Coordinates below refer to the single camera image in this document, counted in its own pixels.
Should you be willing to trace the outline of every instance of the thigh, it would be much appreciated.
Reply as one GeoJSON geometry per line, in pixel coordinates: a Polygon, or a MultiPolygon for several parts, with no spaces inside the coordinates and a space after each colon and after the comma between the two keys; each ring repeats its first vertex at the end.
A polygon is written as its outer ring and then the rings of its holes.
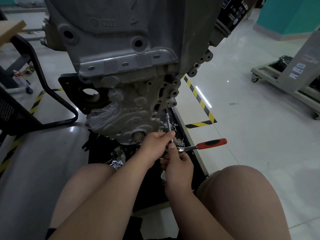
{"type": "Polygon", "coordinates": [[[79,169],[64,186],[56,203],[50,228],[58,226],[97,190],[116,170],[102,163],[88,164],[79,169]]]}
{"type": "Polygon", "coordinates": [[[197,197],[236,240],[291,239],[278,195],[254,168],[237,165],[215,173],[197,197]]]}

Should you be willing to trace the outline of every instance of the hazard floor tape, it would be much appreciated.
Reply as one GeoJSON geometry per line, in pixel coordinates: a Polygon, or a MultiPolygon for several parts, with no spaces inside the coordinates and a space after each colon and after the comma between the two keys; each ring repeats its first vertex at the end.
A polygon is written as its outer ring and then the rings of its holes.
{"type": "MultiPolygon", "coordinates": [[[[55,89],[52,89],[52,91],[56,92],[56,91],[62,91],[63,89],[62,88],[55,88],[55,89]]],[[[40,101],[42,100],[43,96],[45,95],[46,91],[41,91],[38,95],[38,97],[36,98],[36,100],[34,101],[34,104],[32,106],[32,108],[30,109],[29,113],[31,115],[33,115],[37,108],[38,108],[38,105],[40,103],[40,101]]],[[[9,149],[9,152],[7,153],[6,157],[4,158],[4,160],[2,161],[1,165],[0,165],[0,178],[2,177],[4,171],[7,169],[9,163],[10,163],[10,160],[15,152],[15,150],[17,149],[18,145],[20,144],[21,142],[21,137],[23,136],[23,134],[20,134],[20,135],[17,135],[15,138],[14,138],[14,141],[9,149]]]]}
{"type": "Polygon", "coordinates": [[[186,128],[187,129],[192,129],[192,128],[197,128],[197,127],[201,127],[201,126],[206,126],[206,125],[212,125],[213,123],[216,123],[216,119],[214,118],[214,116],[212,115],[212,113],[209,111],[209,109],[207,108],[205,102],[201,99],[201,97],[199,96],[199,94],[197,93],[197,91],[195,90],[195,88],[193,87],[193,85],[191,84],[191,82],[188,80],[188,78],[186,77],[186,75],[183,76],[183,79],[186,81],[188,87],[190,88],[190,90],[192,91],[193,95],[195,96],[195,98],[198,100],[199,104],[201,105],[203,111],[205,112],[205,114],[208,116],[209,120],[206,121],[202,121],[202,122],[197,122],[197,123],[192,123],[192,124],[187,124],[186,128]]]}

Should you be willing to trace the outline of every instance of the wooden board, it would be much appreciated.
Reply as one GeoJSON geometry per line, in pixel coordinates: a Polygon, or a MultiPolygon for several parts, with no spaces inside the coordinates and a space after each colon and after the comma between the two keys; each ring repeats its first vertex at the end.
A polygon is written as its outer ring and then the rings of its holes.
{"type": "Polygon", "coordinates": [[[12,36],[21,32],[26,27],[26,23],[21,21],[0,21],[0,47],[9,42],[12,36]]]}

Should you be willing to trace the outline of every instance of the forearm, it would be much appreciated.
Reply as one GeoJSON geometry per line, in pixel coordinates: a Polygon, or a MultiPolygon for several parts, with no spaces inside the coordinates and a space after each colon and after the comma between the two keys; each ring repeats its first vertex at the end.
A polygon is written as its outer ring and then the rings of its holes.
{"type": "Polygon", "coordinates": [[[53,239],[122,239],[149,169],[138,153],[128,160],[56,230],[53,239]]]}
{"type": "Polygon", "coordinates": [[[175,193],[169,202],[183,239],[233,239],[191,191],[175,193]]]}

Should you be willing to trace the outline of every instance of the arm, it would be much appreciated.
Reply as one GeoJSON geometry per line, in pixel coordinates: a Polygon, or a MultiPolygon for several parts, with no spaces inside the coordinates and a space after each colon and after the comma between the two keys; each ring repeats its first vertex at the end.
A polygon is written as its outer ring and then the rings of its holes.
{"type": "Polygon", "coordinates": [[[183,239],[232,240],[231,235],[193,194],[193,164],[189,156],[186,153],[179,155],[174,144],[169,145],[168,156],[169,160],[161,160],[162,168],[166,170],[165,191],[183,239]]]}
{"type": "Polygon", "coordinates": [[[80,205],[50,240],[121,240],[146,172],[162,156],[174,134],[149,133],[138,152],[80,205]]]}

